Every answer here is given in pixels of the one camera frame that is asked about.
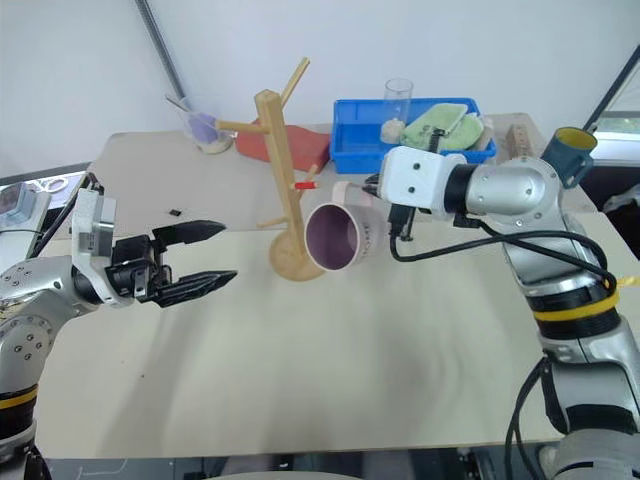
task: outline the clear plastic cup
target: clear plastic cup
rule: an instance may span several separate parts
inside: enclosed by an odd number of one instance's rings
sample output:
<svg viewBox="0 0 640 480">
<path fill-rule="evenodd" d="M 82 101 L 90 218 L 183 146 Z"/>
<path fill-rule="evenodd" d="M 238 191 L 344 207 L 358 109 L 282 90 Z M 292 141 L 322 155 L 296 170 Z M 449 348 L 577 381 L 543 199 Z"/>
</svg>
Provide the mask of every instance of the clear plastic cup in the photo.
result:
<svg viewBox="0 0 640 480">
<path fill-rule="evenodd" d="M 380 141 L 396 144 L 400 142 L 400 134 L 407 125 L 413 82 L 406 78 L 392 78 L 387 80 L 384 87 Z"/>
<path fill-rule="evenodd" d="M 180 102 L 190 110 L 178 110 L 184 133 L 202 152 L 213 155 L 224 152 L 231 146 L 232 133 L 215 128 L 215 115 L 220 111 L 215 99 L 194 96 L 184 97 Z"/>
</svg>

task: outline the mug handle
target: mug handle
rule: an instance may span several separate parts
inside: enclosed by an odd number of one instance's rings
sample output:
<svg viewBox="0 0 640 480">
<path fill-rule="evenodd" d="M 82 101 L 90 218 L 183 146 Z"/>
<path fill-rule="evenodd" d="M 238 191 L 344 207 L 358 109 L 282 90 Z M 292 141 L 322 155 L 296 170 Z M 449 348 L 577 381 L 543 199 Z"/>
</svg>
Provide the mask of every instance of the mug handle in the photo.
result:
<svg viewBox="0 0 640 480">
<path fill-rule="evenodd" d="M 578 164 L 577 170 L 573 174 L 573 180 L 570 183 L 566 182 L 564 185 L 565 188 L 573 188 L 578 185 L 593 166 L 593 158 L 588 153 L 580 155 L 579 158 L 581 161 Z"/>
<path fill-rule="evenodd" d="M 331 201 L 333 203 L 337 203 L 338 205 L 345 205 L 347 203 L 347 190 L 349 187 L 355 185 L 351 182 L 346 182 L 344 180 L 336 182 L 333 184 L 333 192 L 331 193 Z M 365 207 L 373 206 L 373 199 L 371 195 L 368 193 L 363 193 L 363 204 Z"/>
</svg>

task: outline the yellow ring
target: yellow ring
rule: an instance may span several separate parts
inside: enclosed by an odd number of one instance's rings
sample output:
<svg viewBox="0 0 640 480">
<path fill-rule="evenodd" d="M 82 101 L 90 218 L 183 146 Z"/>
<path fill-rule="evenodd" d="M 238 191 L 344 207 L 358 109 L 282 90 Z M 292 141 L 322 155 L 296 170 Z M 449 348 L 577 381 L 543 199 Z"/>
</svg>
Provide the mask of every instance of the yellow ring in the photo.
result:
<svg viewBox="0 0 640 480">
<path fill-rule="evenodd" d="M 7 398 L 6 400 L 0 400 L 0 410 L 4 410 L 6 408 L 17 407 L 18 405 L 22 405 L 23 403 L 30 402 L 38 395 L 38 387 L 34 388 L 30 392 L 23 393 L 22 395 L 18 395 L 17 397 Z"/>
<path fill-rule="evenodd" d="M 591 303 L 583 307 L 571 308 L 569 310 L 556 310 L 553 312 L 534 311 L 533 316 L 536 320 L 540 320 L 541 322 L 565 322 L 567 320 L 578 320 L 580 318 L 599 315 L 607 310 L 611 310 L 616 306 L 618 300 L 620 300 L 620 295 L 618 294 L 618 290 L 616 290 L 613 295 L 605 298 L 604 300 L 600 300 L 599 302 Z"/>
</svg>

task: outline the beige table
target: beige table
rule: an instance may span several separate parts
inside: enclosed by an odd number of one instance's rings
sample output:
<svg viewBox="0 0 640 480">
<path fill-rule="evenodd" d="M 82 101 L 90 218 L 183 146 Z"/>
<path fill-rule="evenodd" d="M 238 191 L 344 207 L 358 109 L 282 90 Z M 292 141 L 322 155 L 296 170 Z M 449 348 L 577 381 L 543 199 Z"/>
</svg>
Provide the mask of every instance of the beige table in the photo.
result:
<svg viewBox="0 0 640 480">
<path fill-rule="evenodd" d="M 496 126 L 497 159 L 505 159 L 504 137 L 509 126 L 525 123 L 536 153 L 545 140 L 526 114 L 489 115 Z M 330 131 L 330 125 L 310 128 Z M 177 221 L 211 219 L 231 230 L 252 230 L 256 224 L 280 217 L 282 207 L 271 175 L 271 166 L 243 155 L 235 147 L 218 155 L 205 155 L 181 132 L 125 133 L 112 136 L 90 167 L 106 186 L 107 195 L 118 200 L 116 233 L 132 235 Z M 303 172 L 297 172 L 299 179 Z M 338 175 L 333 163 L 317 177 L 322 189 L 309 191 L 302 201 L 303 215 L 329 199 L 336 180 L 363 183 L 368 175 Z M 596 208 L 578 187 L 565 195 L 570 212 L 595 212 Z M 377 204 L 388 211 L 388 205 Z M 169 215 L 181 210 L 179 218 Z M 417 216 L 417 221 L 426 217 Z M 68 229 L 60 229 L 60 237 Z"/>
<path fill-rule="evenodd" d="M 618 276 L 638 262 L 601 214 L 579 214 Z M 237 269 L 224 289 L 161 310 L 107 307 L 71 321 L 47 363 L 38 444 L 50 457 L 160 457 L 500 443 L 541 356 L 498 246 L 415 264 L 385 252 L 291 283 L 267 251 L 276 232 L 224 232 L 174 247 L 177 275 Z M 419 224 L 423 251 L 479 236 Z M 69 250 L 56 241 L 48 254 Z M 637 290 L 620 311 L 640 334 Z M 556 437 L 539 387 L 525 439 Z"/>
</svg>

